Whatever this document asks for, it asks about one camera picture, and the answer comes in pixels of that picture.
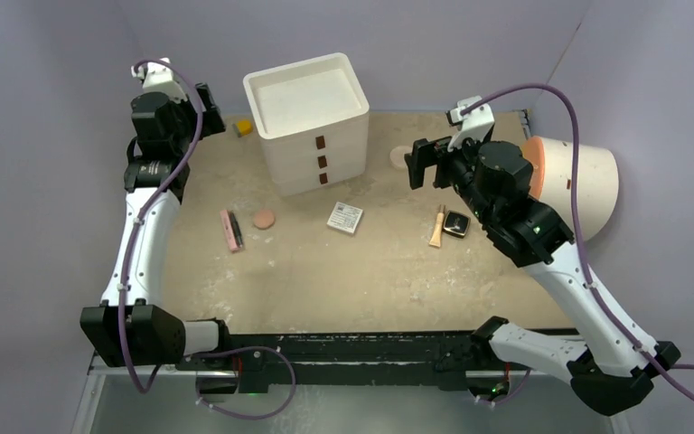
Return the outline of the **beige concealer tube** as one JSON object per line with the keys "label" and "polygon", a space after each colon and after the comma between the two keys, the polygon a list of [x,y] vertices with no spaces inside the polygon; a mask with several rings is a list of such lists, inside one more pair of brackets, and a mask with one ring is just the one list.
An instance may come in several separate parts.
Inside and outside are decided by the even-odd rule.
{"label": "beige concealer tube", "polygon": [[435,225],[434,225],[432,234],[430,236],[430,239],[428,241],[428,245],[430,247],[434,247],[434,248],[440,248],[441,247],[444,222],[445,222],[445,205],[440,204],[438,206],[437,213],[436,213]]}

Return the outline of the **white printed makeup box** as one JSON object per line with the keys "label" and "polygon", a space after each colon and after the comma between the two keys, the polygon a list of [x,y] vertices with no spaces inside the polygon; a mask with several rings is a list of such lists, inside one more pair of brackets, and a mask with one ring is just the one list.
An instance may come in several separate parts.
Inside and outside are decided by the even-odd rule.
{"label": "white printed makeup box", "polygon": [[326,226],[349,235],[353,235],[360,224],[363,209],[337,202],[327,220]]}

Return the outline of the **pink makeup stick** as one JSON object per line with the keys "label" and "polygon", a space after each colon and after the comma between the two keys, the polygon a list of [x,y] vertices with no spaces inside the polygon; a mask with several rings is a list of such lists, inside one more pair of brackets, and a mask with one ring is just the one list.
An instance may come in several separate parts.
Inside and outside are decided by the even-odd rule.
{"label": "pink makeup stick", "polygon": [[235,242],[233,232],[232,232],[232,229],[230,227],[229,211],[230,210],[222,210],[220,212],[220,219],[222,222],[222,227],[223,227],[223,230],[225,233],[225,238],[226,238],[226,242],[228,243],[229,250],[231,252],[237,252],[237,251],[242,250],[243,248],[239,249],[236,242]]}

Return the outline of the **white three-drawer organizer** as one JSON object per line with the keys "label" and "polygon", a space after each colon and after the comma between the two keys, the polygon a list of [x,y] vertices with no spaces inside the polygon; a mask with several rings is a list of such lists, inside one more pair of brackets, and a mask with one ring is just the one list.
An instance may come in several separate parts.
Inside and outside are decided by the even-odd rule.
{"label": "white three-drawer organizer", "polygon": [[364,173],[370,104],[346,54],[251,72],[243,86],[267,170],[281,195]]}

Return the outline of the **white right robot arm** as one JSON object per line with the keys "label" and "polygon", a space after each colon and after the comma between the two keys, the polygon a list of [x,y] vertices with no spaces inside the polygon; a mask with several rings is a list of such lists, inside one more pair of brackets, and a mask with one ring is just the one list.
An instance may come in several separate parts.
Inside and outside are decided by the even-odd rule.
{"label": "white right robot arm", "polygon": [[419,139],[404,159],[419,188],[434,167],[434,185],[452,187],[493,246],[553,298],[580,334],[577,342],[492,317],[474,332],[474,361],[516,363],[568,384],[591,410],[613,416],[640,404],[653,380],[680,351],[654,340],[617,304],[592,272],[583,271],[574,235],[558,213],[530,195],[532,164],[512,143]]}

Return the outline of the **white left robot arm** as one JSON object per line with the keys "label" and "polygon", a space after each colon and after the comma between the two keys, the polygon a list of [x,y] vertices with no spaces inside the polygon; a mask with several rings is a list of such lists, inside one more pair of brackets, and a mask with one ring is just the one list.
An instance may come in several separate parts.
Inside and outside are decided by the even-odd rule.
{"label": "white left robot arm", "polygon": [[217,320],[186,322],[164,309],[162,275],[169,234],[180,211],[190,169],[163,190],[194,137],[197,113],[189,100],[175,102],[149,91],[130,103],[136,134],[126,151],[126,220],[117,262],[99,304],[85,307],[80,327],[110,367],[125,365],[119,333],[127,336],[134,366],[179,363],[198,353],[212,370],[230,364],[233,345]]}

